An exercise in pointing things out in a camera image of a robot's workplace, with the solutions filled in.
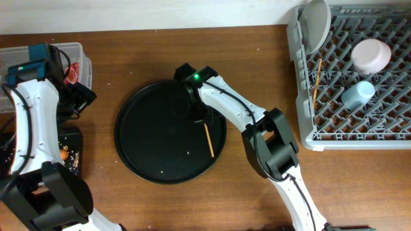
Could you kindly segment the red snack wrapper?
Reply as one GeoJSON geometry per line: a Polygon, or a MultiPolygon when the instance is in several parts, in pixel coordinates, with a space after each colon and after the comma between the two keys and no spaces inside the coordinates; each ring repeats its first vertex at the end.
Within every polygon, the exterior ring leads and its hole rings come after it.
{"type": "Polygon", "coordinates": [[[64,80],[65,84],[70,83],[74,85],[78,81],[79,67],[80,65],[78,62],[70,65],[69,74],[64,80]]]}

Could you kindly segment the orange carrot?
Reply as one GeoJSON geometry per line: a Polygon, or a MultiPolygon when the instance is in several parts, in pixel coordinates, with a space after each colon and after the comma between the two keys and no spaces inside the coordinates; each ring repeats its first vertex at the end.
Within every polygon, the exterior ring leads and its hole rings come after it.
{"type": "Polygon", "coordinates": [[[60,156],[61,156],[62,160],[65,160],[65,159],[68,158],[69,153],[66,150],[60,150],[60,156]]]}

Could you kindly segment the rice pile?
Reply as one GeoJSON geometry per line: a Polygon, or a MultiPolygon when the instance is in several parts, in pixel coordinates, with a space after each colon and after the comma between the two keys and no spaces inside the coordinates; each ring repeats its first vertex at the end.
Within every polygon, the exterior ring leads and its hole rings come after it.
{"type": "Polygon", "coordinates": [[[59,148],[69,153],[63,164],[70,171],[79,171],[80,167],[80,140],[75,135],[63,135],[58,138],[59,148]]]}

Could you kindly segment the wooden chopstick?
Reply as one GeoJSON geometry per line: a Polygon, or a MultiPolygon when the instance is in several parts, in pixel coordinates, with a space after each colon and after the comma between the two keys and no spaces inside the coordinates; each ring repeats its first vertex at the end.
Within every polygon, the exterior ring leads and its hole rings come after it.
{"type": "Polygon", "coordinates": [[[313,109],[315,109],[315,104],[316,104],[316,101],[317,101],[317,92],[318,92],[318,86],[319,86],[319,81],[320,81],[321,69],[322,69],[322,58],[320,58],[320,60],[319,60],[317,77],[315,79],[315,87],[314,87],[314,91],[313,91],[313,109]]]}
{"type": "Polygon", "coordinates": [[[214,150],[213,150],[213,145],[212,145],[211,137],[210,137],[210,134],[209,134],[209,129],[208,129],[207,124],[205,124],[205,123],[204,123],[204,129],[205,129],[205,134],[206,134],[206,137],[207,137],[207,142],[208,142],[208,146],[209,146],[209,151],[210,151],[210,154],[211,154],[211,158],[214,158],[214,150]]]}

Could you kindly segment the white plate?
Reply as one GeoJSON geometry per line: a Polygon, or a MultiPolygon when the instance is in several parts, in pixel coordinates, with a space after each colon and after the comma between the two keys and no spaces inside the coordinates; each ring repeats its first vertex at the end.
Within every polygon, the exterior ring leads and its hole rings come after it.
{"type": "Polygon", "coordinates": [[[304,7],[299,22],[304,51],[310,55],[318,51],[327,39],[331,26],[331,8],[325,0],[312,0],[304,7]]]}

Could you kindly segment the light blue cup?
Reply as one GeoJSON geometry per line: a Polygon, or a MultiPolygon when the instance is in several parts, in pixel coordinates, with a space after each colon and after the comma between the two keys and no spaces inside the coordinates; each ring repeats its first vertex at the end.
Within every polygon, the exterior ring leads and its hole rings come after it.
{"type": "Polygon", "coordinates": [[[344,91],[341,100],[348,110],[353,110],[368,103],[375,95],[375,92],[375,87],[371,82],[360,81],[344,91]]]}

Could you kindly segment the white bowl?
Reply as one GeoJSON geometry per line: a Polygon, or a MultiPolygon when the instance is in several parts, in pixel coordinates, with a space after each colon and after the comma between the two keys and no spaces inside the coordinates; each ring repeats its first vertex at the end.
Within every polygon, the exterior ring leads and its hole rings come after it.
{"type": "Polygon", "coordinates": [[[355,71],[361,74],[377,73],[390,62],[391,48],[380,40],[368,38],[355,45],[351,59],[355,71]]]}

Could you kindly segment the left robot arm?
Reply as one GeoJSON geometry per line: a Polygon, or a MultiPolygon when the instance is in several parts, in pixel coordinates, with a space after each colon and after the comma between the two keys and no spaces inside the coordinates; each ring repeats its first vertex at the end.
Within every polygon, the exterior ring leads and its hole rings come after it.
{"type": "Polygon", "coordinates": [[[58,147],[57,88],[62,69],[46,60],[9,68],[2,86],[16,111],[16,147],[1,201],[29,230],[124,230],[93,205],[89,186],[62,163],[58,147]]]}

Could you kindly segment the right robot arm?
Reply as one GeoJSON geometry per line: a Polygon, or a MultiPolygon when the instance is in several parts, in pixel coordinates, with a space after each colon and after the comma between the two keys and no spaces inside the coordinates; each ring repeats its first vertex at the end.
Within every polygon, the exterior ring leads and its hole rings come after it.
{"type": "Polygon", "coordinates": [[[277,189],[295,230],[332,229],[302,179],[299,148],[282,111],[251,103],[209,66],[198,71],[183,64],[176,69],[174,79],[187,90],[197,117],[204,118],[208,111],[215,110],[237,127],[249,164],[277,189]]]}

